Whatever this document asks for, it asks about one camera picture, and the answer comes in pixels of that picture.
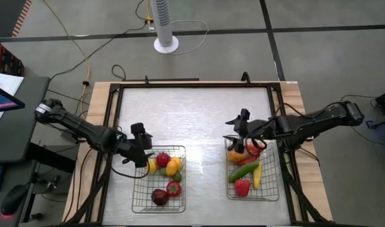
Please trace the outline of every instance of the black desk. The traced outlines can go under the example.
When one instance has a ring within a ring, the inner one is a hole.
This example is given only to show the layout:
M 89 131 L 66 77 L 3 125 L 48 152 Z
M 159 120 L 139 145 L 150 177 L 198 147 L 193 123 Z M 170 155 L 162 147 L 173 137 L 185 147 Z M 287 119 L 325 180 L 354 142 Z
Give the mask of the black desk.
M 15 97 L 26 107 L 7 111 L 0 119 L 0 163 L 23 161 L 35 128 L 34 110 L 44 100 L 49 78 L 24 78 Z
M 0 191 L 0 210 L 4 196 L 18 184 L 30 181 L 36 161 L 25 160 L 31 137 L 35 128 L 34 110 L 44 99 L 49 85 L 49 78 L 25 78 L 15 97 L 25 103 L 20 110 L 11 110 L 0 119 L 0 163 L 5 164 L 4 177 Z M 25 203 L 22 202 L 16 214 L 2 216 L 0 227 L 17 226 Z

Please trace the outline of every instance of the gray floor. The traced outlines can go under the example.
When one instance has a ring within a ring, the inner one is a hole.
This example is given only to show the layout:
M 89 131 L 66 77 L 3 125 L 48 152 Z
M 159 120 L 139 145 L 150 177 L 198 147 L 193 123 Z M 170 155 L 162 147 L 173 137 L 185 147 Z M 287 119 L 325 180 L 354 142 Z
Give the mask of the gray floor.
M 119 33 L 140 25 L 134 16 L 137 0 L 49 1 L 72 35 Z M 205 20 L 211 29 L 264 28 L 257 0 L 169 0 L 173 20 Z M 385 1 L 266 1 L 275 28 L 385 24 Z M 146 5 L 139 9 L 146 15 Z M 203 29 L 179 25 L 175 30 Z M 20 37 L 64 35 L 41 0 L 34 0 Z M 200 43 L 202 36 L 179 37 L 180 50 Z M 277 33 L 276 43 L 287 80 L 299 81 L 308 111 L 317 110 L 346 94 L 380 95 L 385 92 L 385 30 Z M 113 64 L 122 65 L 129 79 L 201 78 L 239 79 L 247 71 L 255 80 L 278 80 L 266 34 L 209 35 L 204 45 L 180 56 L 160 55 L 153 50 L 154 38 L 113 41 L 90 59 L 92 81 L 117 80 Z M 86 53 L 105 40 L 84 40 Z M 52 76 L 75 65 L 81 54 L 69 41 L 4 44 L 23 60 L 27 76 Z M 86 65 L 57 77 L 50 89 L 70 96 L 81 95 Z M 76 101 L 60 98 L 69 111 Z M 376 113 L 369 100 L 352 98 L 366 119 Z M 380 131 L 357 128 L 362 134 L 385 141 Z M 38 125 L 34 141 L 68 144 L 54 129 Z M 325 132 L 315 142 L 317 155 L 335 221 L 345 224 L 385 226 L 385 146 L 369 143 L 351 129 Z M 34 209 L 46 201 L 37 201 Z M 60 216 L 53 209 L 46 213 Z M 29 226 L 38 226 L 36 222 Z

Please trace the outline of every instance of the red box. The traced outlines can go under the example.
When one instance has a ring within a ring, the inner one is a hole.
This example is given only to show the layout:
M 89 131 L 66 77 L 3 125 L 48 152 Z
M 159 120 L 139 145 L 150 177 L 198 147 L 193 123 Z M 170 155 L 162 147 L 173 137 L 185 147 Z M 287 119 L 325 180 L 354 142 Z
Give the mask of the red box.
M 23 63 L 2 45 L 0 45 L 0 73 L 24 76 Z

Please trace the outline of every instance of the computer monitor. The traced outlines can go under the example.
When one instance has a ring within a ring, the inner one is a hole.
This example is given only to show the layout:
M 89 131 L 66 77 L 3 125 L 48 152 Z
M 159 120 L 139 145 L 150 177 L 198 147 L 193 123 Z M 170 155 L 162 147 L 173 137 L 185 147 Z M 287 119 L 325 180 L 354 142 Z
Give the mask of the computer monitor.
M 0 112 L 24 108 L 25 104 L 0 88 Z

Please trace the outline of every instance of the wire basket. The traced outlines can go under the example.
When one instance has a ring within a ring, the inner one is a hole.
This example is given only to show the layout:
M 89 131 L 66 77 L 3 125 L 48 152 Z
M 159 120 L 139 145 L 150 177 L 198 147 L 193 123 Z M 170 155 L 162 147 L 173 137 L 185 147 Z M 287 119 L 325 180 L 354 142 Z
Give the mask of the wire basket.
M 277 201 L 280 197 L 278 191 L 278 183 L 276 177 L 276 162 L 275 152 L 277 151 L 275 141 L 267 143 L 267 148 L 261 152 L 260 157 L 257 159 L 263 164 L 263 170 L 261 174 L 260 188 L 255 189 L 253 185 L 252 173 L 242 177 L 244 180 L 250 181 L 250 191 L 247 197 L 239 197 L 235 192 L 235 184 L 228 182 L 228 176 L 238 167 L 239 165 L 228 161 L 228 146 L 231 145 L 231 141 L 225 140 L 226 150 L 226 195 L 232 200 L 243 200 L 243 201 Z
M 181 213 L 186 209 L 186 148 L 183 146 L 154 146 L 146 153 L 153 153 L 150 158 L 156 158 L 160 153 L 167 153 L 170 157 L 178 157 L 182 161 L 180 173 L 182 180 L 181 193 L 177 197 L 169 197 L 169 201 L 164 206 L 157 206 L 151 200 L 151 193 L 155 189 L 166 190 L 170 177 L 164 177 L 159 169 L 154 174 L 148 174 L 142 179 L 135 179 L 132 201 L 132 211 L 135 213 Z M 139 177 L 146 173 L 146 168 L 136 168 L 135 176 Z

